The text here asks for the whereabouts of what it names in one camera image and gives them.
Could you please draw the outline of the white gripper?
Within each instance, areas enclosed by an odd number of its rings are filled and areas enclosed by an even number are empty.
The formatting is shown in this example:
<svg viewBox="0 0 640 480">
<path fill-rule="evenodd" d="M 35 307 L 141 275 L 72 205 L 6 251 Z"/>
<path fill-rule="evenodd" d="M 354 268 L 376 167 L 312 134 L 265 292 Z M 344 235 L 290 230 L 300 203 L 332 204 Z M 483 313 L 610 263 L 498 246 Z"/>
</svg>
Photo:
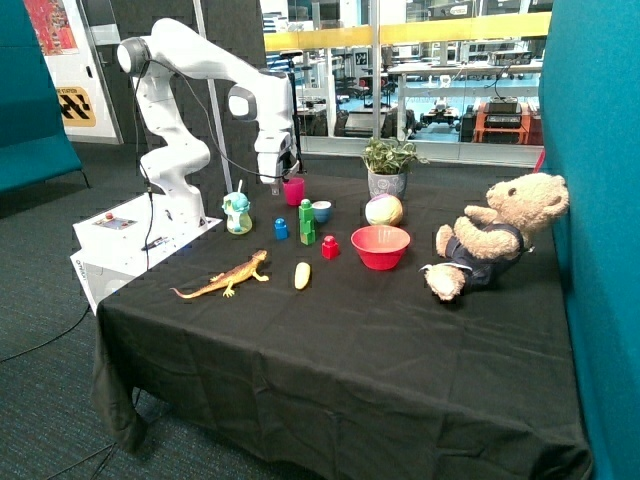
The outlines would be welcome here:
<svg viewBox="0 0 640 480">
<path fill-rule="evenodd" d="M 300 167 L 297 147 L 290 132 L 260 132 L 254 144 L 257 153 L 259 179 L 263 184 L 275 185 L 271 191 L 280 195 L 278 184 Z M 283 188 L 289 185 L 283 180 Z"/>
</svg>

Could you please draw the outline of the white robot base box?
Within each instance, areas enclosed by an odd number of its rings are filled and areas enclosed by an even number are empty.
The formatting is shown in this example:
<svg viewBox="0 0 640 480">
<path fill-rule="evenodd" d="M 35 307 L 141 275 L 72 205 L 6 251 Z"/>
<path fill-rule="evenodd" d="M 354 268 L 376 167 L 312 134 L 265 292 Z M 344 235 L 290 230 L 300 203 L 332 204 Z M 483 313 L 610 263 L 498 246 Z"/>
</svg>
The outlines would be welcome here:
<svg viewBox="0 0 640 480">
<path fill-rule="evenodd" d="M 79 250 L 70 260 L 91 310 L 220 223 L 207 216 L 184 223 L 167 196 L 153 193 L 74 224 Z"/>
</svg>

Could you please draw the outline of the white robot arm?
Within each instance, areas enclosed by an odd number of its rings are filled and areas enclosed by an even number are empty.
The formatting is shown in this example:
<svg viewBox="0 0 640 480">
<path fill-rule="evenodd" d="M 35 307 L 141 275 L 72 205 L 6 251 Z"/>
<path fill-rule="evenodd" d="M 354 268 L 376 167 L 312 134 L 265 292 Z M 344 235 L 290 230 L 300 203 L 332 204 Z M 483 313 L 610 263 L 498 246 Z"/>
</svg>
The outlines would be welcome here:
<svg viewBox="0 0 640 480">
<path fill-rule="evenodd" d="M 236 119 L 258 123 L 254 149 L 260 180 L 279 191 L 284 160 L 296 151 L 292 88 L 285 74 L 258 70 L 170 18 L 156 21 L 148 36 L 124 40 L 117 58 L 137 89 L 147 129 L 166 142 L 142 156 L 141 169 L 164 192 L 172 221 L 189 227 L 204 224 L 201 193 L 185 177 L 210 161 L 209 147 L 189 132 L 179 113 L 170 87 L 176 73 L 233 82 L 229 108 Z"/>
</svg>

